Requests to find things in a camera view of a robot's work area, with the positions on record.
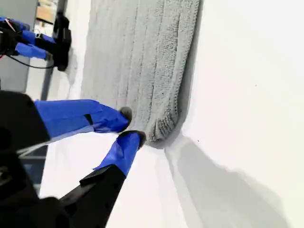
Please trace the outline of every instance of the gray towel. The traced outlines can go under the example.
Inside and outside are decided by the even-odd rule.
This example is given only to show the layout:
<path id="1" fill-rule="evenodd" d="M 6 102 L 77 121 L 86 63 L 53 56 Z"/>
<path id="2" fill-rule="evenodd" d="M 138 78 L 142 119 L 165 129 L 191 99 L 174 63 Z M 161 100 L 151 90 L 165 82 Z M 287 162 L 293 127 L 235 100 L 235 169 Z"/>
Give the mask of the gray towel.
<path id="1" fill-rule="evenodd" d="M 92 0 L 82 98 L 130 107 L 129 129 L 164 140 L 178 121 L 199 1 Z"/>

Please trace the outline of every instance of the gray wall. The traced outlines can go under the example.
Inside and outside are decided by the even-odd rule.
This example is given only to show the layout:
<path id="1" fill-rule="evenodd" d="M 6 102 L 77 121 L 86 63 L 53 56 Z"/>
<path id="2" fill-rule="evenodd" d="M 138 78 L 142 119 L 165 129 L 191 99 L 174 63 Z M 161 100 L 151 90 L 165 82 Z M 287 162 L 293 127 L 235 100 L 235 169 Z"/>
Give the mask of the gray wall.
<path id="1" fill-rule="evenodd" d="M 0 0 L 0 15 L 14 18 L 34 26 L 38 0 Z M 29 63 L 25 57 L 17 57 L 24 63 Z M 0 60 L 1 89 L 25 92 L 29 68 L 8 57 Z"/>

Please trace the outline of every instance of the black cable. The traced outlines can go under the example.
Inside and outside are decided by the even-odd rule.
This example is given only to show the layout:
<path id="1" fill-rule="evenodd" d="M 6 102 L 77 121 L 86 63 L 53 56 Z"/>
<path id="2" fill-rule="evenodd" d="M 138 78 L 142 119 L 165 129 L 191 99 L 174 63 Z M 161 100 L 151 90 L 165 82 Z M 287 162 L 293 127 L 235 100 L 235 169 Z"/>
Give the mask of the black cable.
<path id="1" fill-rule="evenodd" d="M 14 57 L 12 57 L 12 56 L 7 56 L 7 57 L 9 57 L 9 58 L 15 60 L 16 62 L 18 62 L 18 63 L 20 63 L 20 64 L 22 64 L 22 65 L 25 65 L 25 66 L 31 67 L 31 68 L 36 68 L 36 69 L 51 69 L 51 68 L 54 68 L 54 67 L 55 67 L 54 65 L 51 65 L 51 66 L 49 66 L 49 67 L 48 67 L 48 66 L 46 66 L 46 67 L 31 66 L 31 65 L 29 65 L 29 64 L 26 64 L 26 63 L 23 63 L 23 62 L 19 61 L 18 59 L 14 58 Z"/>

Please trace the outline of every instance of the rubber tip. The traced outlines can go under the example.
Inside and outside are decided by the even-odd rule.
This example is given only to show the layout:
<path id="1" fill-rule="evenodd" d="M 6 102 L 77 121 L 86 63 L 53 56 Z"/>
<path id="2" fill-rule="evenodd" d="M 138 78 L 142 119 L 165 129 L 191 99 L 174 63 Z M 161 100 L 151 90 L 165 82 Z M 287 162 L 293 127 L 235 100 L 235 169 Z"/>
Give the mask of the rubber tip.
<path id="1" fill-rule="evenodd" d="M 128 120 L 128 124 L 125 128 L 123 128 L 120 132 L 123 132 L 125 129 L 127 129 L 132 121 L 132 109 L 129 107 L 122 107 L 119 112 Z"/>
<path id="2" fill-rule="evenodd" d="M 146 140 L 147 140 L 147 136 L 145 134 L 145 132 L 141 132 L 141 131 L 126 131 L 121 133 L 117 138 L 120 137 L 125 137 L 130 133 L 138 133 L 139 137 L 140 137 L 140 142 L 139 142 L 139 146 L 138 149 L 142 148 L 142 146 L 145 144 Z"/>

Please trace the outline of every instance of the white surface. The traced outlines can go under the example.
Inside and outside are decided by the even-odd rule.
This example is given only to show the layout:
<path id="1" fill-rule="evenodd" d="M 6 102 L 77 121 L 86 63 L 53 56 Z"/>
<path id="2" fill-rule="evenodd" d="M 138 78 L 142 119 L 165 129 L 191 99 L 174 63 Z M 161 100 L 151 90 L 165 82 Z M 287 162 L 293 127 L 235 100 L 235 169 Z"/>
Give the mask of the white surface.
<path id="1" fill-rule="evenodd" d="M 69 97 L 78 98 L 89 8 L 69 2 L 78 61 Z M 304 227 L 302 9 L 296 0 L 205 1 L 186 122 L 172 145 L 138 152 L 108 227 Z M 67 93 L 63 76 L 58 97 Z M 114 139 L 52 144 L 41 195 L 70 191 Z"/>

